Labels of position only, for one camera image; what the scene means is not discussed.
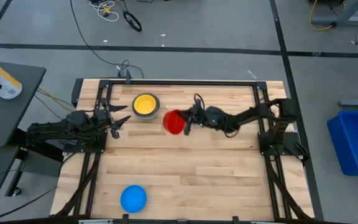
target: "blue bin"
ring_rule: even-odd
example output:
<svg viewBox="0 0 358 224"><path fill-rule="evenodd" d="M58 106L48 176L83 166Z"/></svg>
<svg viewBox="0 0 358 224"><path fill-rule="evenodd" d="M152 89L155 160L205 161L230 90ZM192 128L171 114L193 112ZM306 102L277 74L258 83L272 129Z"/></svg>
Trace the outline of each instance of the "blue bin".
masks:
<svg viewBox="0 0 358 224"><path fill-rule="evenodd" d="M340 111L327 125L342 172L358 175L358 111Z"/></svg>

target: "bottle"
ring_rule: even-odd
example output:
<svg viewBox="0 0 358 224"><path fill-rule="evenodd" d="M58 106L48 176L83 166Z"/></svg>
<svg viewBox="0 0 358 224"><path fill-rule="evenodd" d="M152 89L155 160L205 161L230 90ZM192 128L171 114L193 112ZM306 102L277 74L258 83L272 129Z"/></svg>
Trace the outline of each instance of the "bottle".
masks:
<svg viewBox="0 0 358 224"><path fill-rule="evenodd" d="M5 100L13 99L22 92L22 84L0 67L0 97Z"/></svg>

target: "wooden tabletop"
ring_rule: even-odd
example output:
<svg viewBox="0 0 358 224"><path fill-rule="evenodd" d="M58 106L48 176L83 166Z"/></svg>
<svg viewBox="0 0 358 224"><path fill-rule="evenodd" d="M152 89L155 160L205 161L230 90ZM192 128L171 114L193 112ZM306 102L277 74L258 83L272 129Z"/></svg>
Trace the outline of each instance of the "wooden tabletop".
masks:
<svg viewBox="0 0 358 224"><path fill-rule="evenodd" d="M78 110L93 109L98 83L98 79L84 80ZM286 97L282 82L267 82L267 86L271 100ZM161 102L158 116L151 121L137 118L131 108L135 96L145 92L154 93ZM232 220L232 216L238 216L240 220L273 220L257 122L242 126L232 139L221 131L199 126L193 126L189 136L174 136L162 127L164 114L188 109L195 93L203 97L206 107L218 106L230 114L255 106L249 86L113 86L111 104L129 106L113 113L113 117L132 117L119 131L121 137L110 136L106 143L92 218L121 218L126 213L120 206L121 193L128 185L136 184L146 189L147 205L130 218ZM51 213L59 211L76 190L83 156L77 154L63 166ZM293 156L282 156L282 164L288 191L313 217L302 163ZM278 189L277 193L284 217Z"/></svg>

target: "red object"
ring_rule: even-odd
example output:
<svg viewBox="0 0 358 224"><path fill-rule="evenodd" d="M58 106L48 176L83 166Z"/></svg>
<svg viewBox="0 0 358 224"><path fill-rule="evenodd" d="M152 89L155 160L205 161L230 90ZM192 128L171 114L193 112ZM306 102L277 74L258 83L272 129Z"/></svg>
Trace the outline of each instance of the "red object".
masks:
<svg viewBox="0 0 358 224"><path fill-rule="evenodd" d="M179 110L169 111L165 114L163 125L165 130L171 134L179 134L185 128L185 120L177 113Z"/></svg>

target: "gray floor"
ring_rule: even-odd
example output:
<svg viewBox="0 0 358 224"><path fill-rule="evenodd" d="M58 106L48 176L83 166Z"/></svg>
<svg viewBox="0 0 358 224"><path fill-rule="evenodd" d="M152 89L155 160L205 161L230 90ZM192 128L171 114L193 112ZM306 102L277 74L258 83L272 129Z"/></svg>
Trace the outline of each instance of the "gray floor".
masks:
<svg viewBox="0 0 358 224"><path fill-rule="evenodd" d="M142 22L142 33L134 32L122 18L116 23L101 20L86 0L73 2L81 30L91 45L280 50L268 0L155 0L153 4L128 0L128 7ZM308 26L311 5L307 0L276 0L276 3L288 50L358 53L351 43L356 39L358 27L315 32ZM333 12L322 4L316 7L316 14ZM0 21L0 44L83 45L83 42L68 0L13 0ZM146 78L253 80L250 70L257 80L284 81L289 95L281 56L118 51L98 54L111 62L128 59L143 69ZM103 63L87 50L0 49L0 61L47 68L42 88L64 100L70 100L76 78L112 77L117 73L115 66ZM358 223L358 177L342 174L326 127L327 120L341 110L337 105L339 99L358 98L358 58L290 57L290 63L324 218ZM140 75L137 70L132 74ZM44 96L40 98L60 116L67 113ZM20 128L46 121L57 118L33 100ZM33 199L56 182L54 177L24 174L19 183L23 195L6 198L1 194L0 213ZM53 193L0 221L46 217L52 200Z"/></svg>

